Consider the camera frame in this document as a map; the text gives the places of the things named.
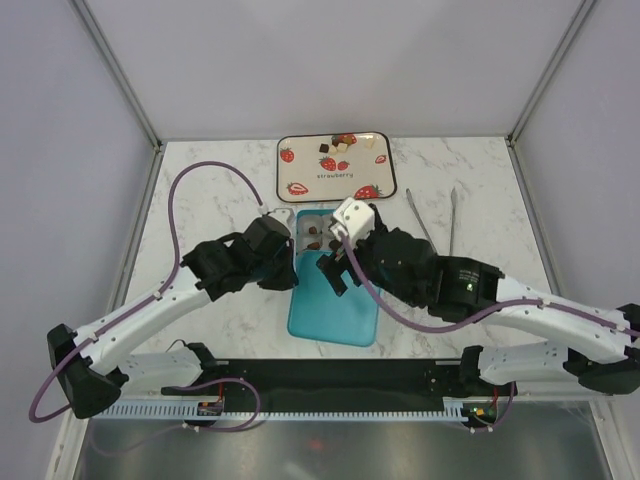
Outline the teal tin lid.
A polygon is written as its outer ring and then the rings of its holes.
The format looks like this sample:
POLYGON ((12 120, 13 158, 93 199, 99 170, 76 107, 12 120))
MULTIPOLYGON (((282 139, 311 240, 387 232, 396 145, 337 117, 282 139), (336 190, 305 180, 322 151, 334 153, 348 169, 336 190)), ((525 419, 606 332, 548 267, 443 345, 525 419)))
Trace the teal tin lid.
POLYGON ((299 284, 291 297, 288 333, 306 340, 371 346, 377 334, 378 304, 347 274, 343 276, 347 291, 337 296, 316 266, 321 256, 320 251, 306 251, 296 258, 299 284))

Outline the metal tongs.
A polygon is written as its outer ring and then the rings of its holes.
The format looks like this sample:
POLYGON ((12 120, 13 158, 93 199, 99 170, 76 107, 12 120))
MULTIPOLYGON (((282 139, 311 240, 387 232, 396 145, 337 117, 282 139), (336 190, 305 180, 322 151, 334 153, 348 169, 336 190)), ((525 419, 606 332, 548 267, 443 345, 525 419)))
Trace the metal tongs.
MULTIPOLYGON (((405 196, 408 203, 408 206, 416 219, 424 237, 430 242, 431 247, 434 251, 436 249, 436 242, 433 240, 430 232, 427 228, 425 221, 423 220, 419 209, 415 203, 414 196, 410 188, 405 189, 405 196)), ((445 226, 448 227, 448 240, 446 247, 446 254, 448 256, 453 256, 455 253, 455 241, 456 241, 456 225, 457 225, 457 210, 458 210, 458 195, 457 189, 453 187, 449 194, 449 220, 445 221, 443 216, 440 216, 435 222, 435 225, 438 225, 441 229, 445 226)))

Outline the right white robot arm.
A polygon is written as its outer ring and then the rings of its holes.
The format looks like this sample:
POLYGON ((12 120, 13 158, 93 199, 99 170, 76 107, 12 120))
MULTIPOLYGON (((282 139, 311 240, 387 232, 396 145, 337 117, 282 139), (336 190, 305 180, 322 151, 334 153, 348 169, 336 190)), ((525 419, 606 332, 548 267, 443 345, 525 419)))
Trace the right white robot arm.
POLYGON ((439 255, 426 239, 388 229, 372 204, 347 199, 331 215, 333 251, 317 266, 337 295, 349 274, 398 323, 446 334, 478 323, 539 337, 515 347, 467 347, 457 382, 469 394, 512 382, 573 378, 588 390, 627 395, 639 388, 639 307, 603 311, 537 291, 499 268, 439 255))

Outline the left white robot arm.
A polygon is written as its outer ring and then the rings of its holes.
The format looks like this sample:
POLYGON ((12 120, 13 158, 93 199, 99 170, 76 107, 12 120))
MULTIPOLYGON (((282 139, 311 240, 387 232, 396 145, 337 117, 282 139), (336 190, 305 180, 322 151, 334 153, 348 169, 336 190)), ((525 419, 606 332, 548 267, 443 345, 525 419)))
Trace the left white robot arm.
POLYGON ((180 257, 154 291, 78 329, 59 324, 47 334, 50 363, 78 419, 111 407, 140 380, 159 388, 188 386, 197 394, 213 391, 218 369, 202 354, 187 350, 181 359, 154 355, 136 368, 133 350, 174 321, 237 293, 249 284, 272 291, 293 289, 293 213, 273 210, 247 229, 199 243, 180 257))

